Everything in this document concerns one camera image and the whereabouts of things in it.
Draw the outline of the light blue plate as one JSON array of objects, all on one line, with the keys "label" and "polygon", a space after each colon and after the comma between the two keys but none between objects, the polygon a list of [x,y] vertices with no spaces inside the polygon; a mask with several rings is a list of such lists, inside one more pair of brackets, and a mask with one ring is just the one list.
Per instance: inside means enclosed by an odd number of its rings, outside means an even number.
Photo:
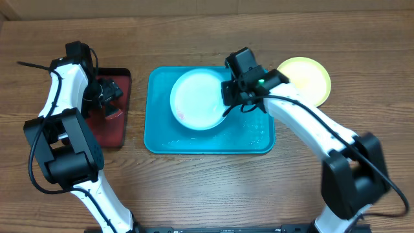
[{"label": "light blue plate", "polygon": [[184,127],[204,131],[218,126],[228,109],[222,97],[223,74],[212,69],[192,69],[174,83],[170,93],[173,116]]}]

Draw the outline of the yellow-green plate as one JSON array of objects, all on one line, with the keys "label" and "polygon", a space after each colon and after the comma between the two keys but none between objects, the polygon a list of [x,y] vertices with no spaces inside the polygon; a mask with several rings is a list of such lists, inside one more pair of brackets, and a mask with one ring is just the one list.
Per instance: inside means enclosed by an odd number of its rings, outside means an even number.
[{"label": "yellow-green plate", "polygon": [[293,57],[282,62],[278,71],[296,86],[300,95],[319,107],[331,93],[331,77],[317,61],[306,57]]}]

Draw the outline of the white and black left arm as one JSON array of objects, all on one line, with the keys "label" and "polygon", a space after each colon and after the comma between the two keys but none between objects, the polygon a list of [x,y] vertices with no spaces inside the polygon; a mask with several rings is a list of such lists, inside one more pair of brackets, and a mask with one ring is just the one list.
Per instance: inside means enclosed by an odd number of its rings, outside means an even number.
[{"label": "white and black left arm", "polygon": [[46,67],[52,83],[44,108],[23,126],[30,181],[44,194],[75,195],[100,232],[143,232],[103,171],[103,148],[124,145],[131,73],[101,68],[95,51],[80,41],[65,50]]}]

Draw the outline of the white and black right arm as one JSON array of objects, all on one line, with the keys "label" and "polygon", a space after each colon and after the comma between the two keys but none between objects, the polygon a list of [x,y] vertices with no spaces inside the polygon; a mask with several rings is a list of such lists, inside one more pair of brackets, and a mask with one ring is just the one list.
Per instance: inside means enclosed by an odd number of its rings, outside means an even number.
[{"label": "white and black right arm", "polygon": [[225,59],[232,78],[221,84],[230,109],[252,106],[288,126],[322,164],[321,194],[325,208],[313,232],[350,232],[362,214],[390,189],[380,141],[357,135],[304,97],[277,69],[265,70],[245,47]]}]

